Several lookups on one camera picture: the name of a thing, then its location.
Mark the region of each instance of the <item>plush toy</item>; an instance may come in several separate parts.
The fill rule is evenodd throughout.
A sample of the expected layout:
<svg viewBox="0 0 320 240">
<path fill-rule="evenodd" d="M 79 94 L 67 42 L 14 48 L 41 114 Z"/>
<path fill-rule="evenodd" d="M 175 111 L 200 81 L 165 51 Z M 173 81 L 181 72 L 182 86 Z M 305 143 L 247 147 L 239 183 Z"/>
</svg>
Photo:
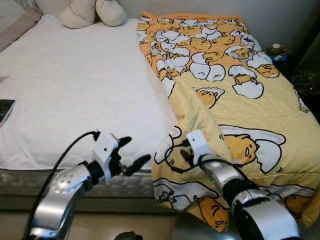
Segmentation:
<svg viewBox="0 0 320 240">
<path fill-rule="evenodd" d="M 284 46 L 282 46 L 278 43 L 275 43 L 272 46 L 268 46 L 266 48 L 266 50 L 267 50 L 268 54 L 271 54 L 271 55 L 284 54 L 287 51 Z"/>
<path fill-rule="evenodd" d="M 119 26 L 127 19 L 125 10 L 116 0 L 73 0 L 59 18 L 65 27 L 79 29 L 93 24 L 96 12 L 102 22 L 111 27 Z"/>
</svg>

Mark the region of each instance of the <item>floor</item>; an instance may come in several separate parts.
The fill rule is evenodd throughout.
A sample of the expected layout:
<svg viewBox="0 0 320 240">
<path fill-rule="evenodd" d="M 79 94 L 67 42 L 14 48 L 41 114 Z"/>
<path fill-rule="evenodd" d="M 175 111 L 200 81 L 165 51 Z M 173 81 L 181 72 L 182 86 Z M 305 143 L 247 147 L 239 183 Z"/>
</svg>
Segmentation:
<svg viewBox="0 0 320 240">
<path fill-rule="evenodd" d="M 26 212 L 0 212 L 0 238 L 20 240 L 27 221 Z M 114 240 L 126 231 L 142 235 L 144 240 L 239 240 L 235 227 L 217 233 L 196 217 L 186 214 L 97 214 L 77 213 L 66 240 Z M 310 229 L 301 227 L 303 240 L 320 239 L 320 222 Z"/>
</svg>

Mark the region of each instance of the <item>yellow blanket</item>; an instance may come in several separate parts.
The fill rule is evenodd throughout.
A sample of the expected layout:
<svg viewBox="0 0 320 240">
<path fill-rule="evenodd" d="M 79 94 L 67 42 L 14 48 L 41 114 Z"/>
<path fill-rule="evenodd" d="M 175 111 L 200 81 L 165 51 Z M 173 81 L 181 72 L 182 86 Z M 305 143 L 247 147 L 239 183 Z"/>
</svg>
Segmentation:
<svg viewBox="0 0 320 240">
<path fill-rule="evenodd" d="M 200 129 L 216 155 L 311 225 L 320 212 L 320 127 L 244 21 L 143 12 L 137 38 L 178 118 L 152 163 L 157 203 L 228 227 L 228 205 L 184 141 Z"/>
</svg>

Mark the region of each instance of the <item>mattress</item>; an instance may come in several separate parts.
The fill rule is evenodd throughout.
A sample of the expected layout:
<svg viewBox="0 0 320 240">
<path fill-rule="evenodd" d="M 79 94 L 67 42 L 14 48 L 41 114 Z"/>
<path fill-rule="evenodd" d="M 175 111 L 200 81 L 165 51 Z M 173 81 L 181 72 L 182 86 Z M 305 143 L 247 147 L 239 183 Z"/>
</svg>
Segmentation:
<svg viewBox="0 0 320 240">
<path fill-rule="evenodd" d="M 48 170 L 0 169 L 0 196 L 36 196 L 49 174 Z M 146 170 L 132 176 L 114 176 L 95 185 L 87 197 L 153 198 L 151 174 Z"/>
<path fill-rule="evenodd" d="M 51 169 L 75 138 L 96 129 L 132 137 L 119 151 L 125 165 L 154 155 L 176 117 L 164 91 L 154 85 L 158 81 L 149 79 L 137 44 L 137 22 L 68 29 L 58 18 L 44 15 L 0 53 L 0 99 L 16 100 L 0 128 L 2 185 L 15 179 L 10 184 L 23 189 L 28 181 L 18 184 L 19 177 L 10 178 L 8 172 L 15 173 L 4 170 Z M 60 167 L 90 161 L 93 145 L 91 137 L 84 138 Z M 41 182 L 30 176 L 35 179 L 29 184 Z"/>
</svg>

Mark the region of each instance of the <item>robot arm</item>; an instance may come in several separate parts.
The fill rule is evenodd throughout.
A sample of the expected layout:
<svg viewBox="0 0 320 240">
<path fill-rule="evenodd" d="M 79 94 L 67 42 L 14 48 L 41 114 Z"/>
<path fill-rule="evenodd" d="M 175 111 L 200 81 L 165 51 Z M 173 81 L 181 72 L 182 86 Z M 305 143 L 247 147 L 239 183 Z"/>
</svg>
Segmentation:
<svg viewBox="0 0 320 240">
<path fill-rule="evenodd" d="M 130 176 L 138 171 L 151 156 L 137 159 L 130 167 L 122 165 L 118 151 L 130 141 L 131 137 L 117 139 L 112 134 L 100 133 L 93 147 L 92 162 L 81 162 L 53 178 L 48 194 L 35 211 L 26 240 L 63 240 L 78 202 L 94 185 L 120 173 Z"/>
<path fill-rule="evenodd" d="M 289 211 L 264 195 L 239 169 L 214 155 L 200 130 L 187 134 L 194 161 L 212 179 L 231 208 L 243 240 L 300 239 Z"/>
</svg>

